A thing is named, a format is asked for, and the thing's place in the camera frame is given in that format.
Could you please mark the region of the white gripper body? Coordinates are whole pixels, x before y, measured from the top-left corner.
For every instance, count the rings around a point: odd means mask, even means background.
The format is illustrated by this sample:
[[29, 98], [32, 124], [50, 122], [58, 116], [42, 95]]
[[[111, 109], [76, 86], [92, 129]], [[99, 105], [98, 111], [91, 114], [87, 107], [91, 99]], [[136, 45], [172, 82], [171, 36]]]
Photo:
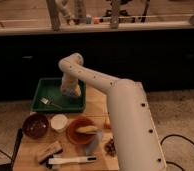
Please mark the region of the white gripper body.
[[70, 76], [69, 74], [64, 74], [62, 77], [61, 89], [62, 90], [75, 90], [78, 87], [78, 79]]

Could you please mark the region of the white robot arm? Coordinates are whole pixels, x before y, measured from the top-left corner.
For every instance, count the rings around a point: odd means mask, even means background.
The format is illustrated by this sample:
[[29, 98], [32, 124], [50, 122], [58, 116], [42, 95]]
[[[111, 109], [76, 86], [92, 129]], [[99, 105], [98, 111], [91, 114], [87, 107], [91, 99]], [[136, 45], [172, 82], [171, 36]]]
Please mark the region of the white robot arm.
[[166, 160], [140, 83], [120, 79], [83, 66], [74, 53], [58, 63], [63, 72], [62, 88], [79, 79], [107, 95], [120, 171], [166, 171]]

